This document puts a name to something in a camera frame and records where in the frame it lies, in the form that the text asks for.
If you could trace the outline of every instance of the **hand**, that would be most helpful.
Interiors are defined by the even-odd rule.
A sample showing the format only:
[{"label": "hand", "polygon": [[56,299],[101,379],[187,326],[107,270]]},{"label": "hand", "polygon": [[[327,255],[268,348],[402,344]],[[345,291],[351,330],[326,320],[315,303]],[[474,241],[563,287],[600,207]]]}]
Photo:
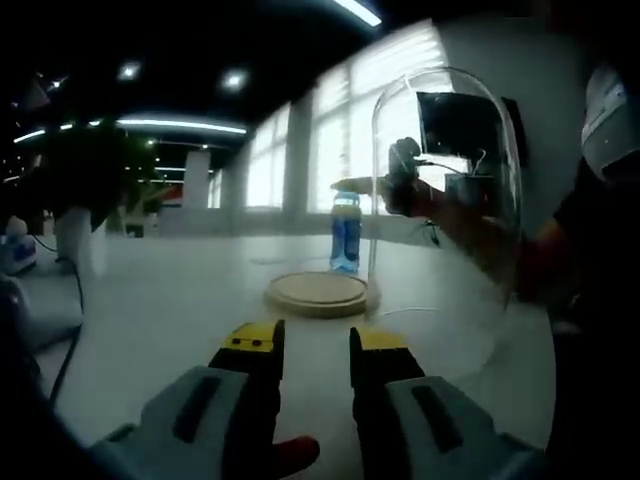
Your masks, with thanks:
[{"label": "hand", "polygon": [[[331,188],[340,192],[354,192],[359,195],[373,193],[372,177],[345,178]],[[391,214],[402,214],[408,217],[429,216],[435,209],[435,201],[442,195],[429,184],[420,179],[415,179],[411,185],[404,188],[394,187],[387,176],[377,178],[377,193],[384,202],[387,211]]]},{"label": "hand", "polygon": [[275,478],[289,477],[309,468],[320,455],[320,444],[309,436],[296,437],[273,445]]}]

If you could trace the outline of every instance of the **wooden base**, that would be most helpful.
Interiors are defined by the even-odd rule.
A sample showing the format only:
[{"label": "wooden base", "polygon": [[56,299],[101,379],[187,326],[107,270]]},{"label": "wooden base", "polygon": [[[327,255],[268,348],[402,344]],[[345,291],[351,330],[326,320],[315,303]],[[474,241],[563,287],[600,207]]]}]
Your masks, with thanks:
[{"label": "wooden base", "polygon": [[302,317],[350,317],[366,310],[367,283],[330,272],[292,273],[273,280],[265,298],[276,307]]}]

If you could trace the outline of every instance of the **white table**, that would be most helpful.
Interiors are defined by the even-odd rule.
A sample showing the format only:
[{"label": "white table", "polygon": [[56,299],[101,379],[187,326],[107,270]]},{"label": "white table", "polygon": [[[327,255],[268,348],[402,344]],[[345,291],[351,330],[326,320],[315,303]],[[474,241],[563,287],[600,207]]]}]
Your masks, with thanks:
[{"label": "white table", "polygon": [[[272,318],[262,301],[268,282],[326,270],[330,238],[109,238],[107,248],[107,272],[96,281],[58,400],[86,444],[137,422],[147,400],[190,367],[206,365],[238,325]],[[379,312],[432,310],[368,321],[406,334],[423,369],[465,391],[499,431],[545,447],[555,363],[544,311],[511,305],[502,315],[490,300],[491,284],[453,252],[384,242],[378,248]],[[362,252],[366,263],[366,241]],[[362,476],[349,384],[349,328],[357,321],[286,324],[276,440],[311,434],[320,441],[321,457],[304,478]]]}]

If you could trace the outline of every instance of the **black ceiling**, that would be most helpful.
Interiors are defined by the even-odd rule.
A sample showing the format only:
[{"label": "black ceiling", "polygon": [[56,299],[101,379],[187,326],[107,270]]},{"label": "black ceiling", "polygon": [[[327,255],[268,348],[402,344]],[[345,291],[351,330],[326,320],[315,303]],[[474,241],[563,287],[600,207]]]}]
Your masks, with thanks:
[{"label": "black ceiling", "polygon": [[[331,0],[190,3],[101,3],[69,11],[55,5],[51,12],[17,14],[21,34],[2,34],[10,72],[5,147],[35,128],[133,112],[206,115],[251,129],[363,46],[434,14],[457,14],[463,2],[436,11],[426,0],[361,0],[382,19],[377,28]],[[121,82],[117,72],[126,61],[139,62],[140,74]],[[220,82],[235,68],[249,79],[230,93]],[[46,91],[65,78],[47,92],[46,105],[25,110],[34,82]]]}]

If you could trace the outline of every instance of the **blue bottle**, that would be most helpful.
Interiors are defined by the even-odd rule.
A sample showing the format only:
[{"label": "blue bottle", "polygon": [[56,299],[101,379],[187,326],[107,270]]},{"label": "blue bottle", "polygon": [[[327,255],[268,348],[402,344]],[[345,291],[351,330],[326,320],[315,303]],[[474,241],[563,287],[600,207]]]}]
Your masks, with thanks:
[{"label": "blue bottle", "polygon": [[333,247],[331,270],[355,273],[360,266],[360,231],[362,210],[360,196],[352,192],[339,192],[333,200]]}]

